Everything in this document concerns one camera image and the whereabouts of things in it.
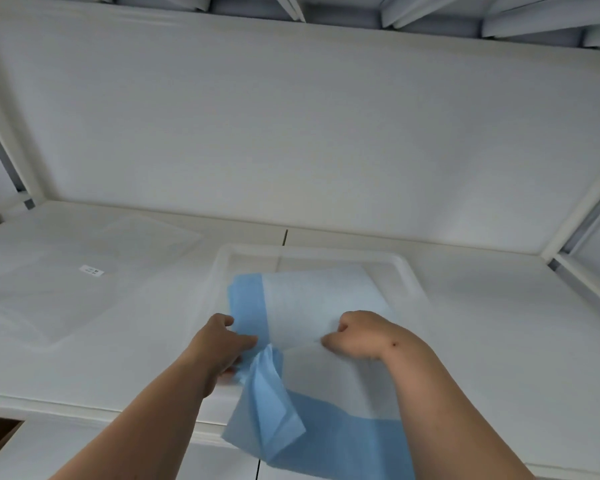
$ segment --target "person's right hand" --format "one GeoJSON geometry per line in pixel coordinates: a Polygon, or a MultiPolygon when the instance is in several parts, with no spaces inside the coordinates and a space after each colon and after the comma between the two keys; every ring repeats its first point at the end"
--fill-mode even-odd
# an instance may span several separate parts
{"type": "Polygon", "coordinates": [[[412,332],[373,312],[347,312],[340,317],[338,331],[325,335],[322,345],[336,354],[353,358],[384,360],[395,347],[423,344],[412,332]]]}

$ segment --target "clear plastic packaging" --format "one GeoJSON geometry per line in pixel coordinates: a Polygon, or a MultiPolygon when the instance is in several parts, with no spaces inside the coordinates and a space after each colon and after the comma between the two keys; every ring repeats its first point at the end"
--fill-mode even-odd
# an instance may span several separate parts
{"type": "Polygon", "coordinates": [[[202,238],[131,214],[0,276],[0,331],[32,346],[71,335],[202,238]]]}

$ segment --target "white sticker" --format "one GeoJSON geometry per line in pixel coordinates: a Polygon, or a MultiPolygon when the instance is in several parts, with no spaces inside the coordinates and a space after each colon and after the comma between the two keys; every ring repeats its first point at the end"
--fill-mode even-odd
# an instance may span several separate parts
{"type": "Polygon", "coordinates": [[[80,266],[80,271],[83,273],[87,273],[90,274],[92,276],[95,276],[96,278],[101,277],[104,274],[104,271],[101,271],[99,269],[96,269],[94,267],[91,266],[87,266],[86,264],[83,266],[80,266]]]}

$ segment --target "hand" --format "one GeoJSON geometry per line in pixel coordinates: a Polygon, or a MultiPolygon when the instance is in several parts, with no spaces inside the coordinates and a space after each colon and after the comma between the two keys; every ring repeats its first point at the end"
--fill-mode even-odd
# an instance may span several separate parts
{"type": "Polygon", "coordinates": [[[231,366],[240,359],[240,354],[252,349],[258,343],[255,335],[238,335],[227,330],[233,324],[233,317],[216,313],[183,352],[185,360],[192,360],[208,372],[205,397],[216,387],[220,376],[231,375],[231,366]]]}
{"type": "Polygon", "coordinates": [[[424,344],[412,332],[373,312],[346,312],[340,317],[338,331],[325,335],[322,345],[328,350],[353,358],[383,360],[394,347],[424,344]]]}

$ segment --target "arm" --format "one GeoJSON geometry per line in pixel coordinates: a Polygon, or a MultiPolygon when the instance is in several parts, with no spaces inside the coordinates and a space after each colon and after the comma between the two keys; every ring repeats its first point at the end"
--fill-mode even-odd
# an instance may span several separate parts
{"type": "Polygon", "coordinates": [[[433,350],[410,331],[371,312],[348,312],[322,343],[339,354],[384,362],[395,383],[417,478],[534,478],[433,350]]]}
{"type": "Polygon", "coordinates": [[[216,314],[191,344],[51,480],[173,480],[189,445],[202,399],[257,337],[226,329],[216,314]]]}

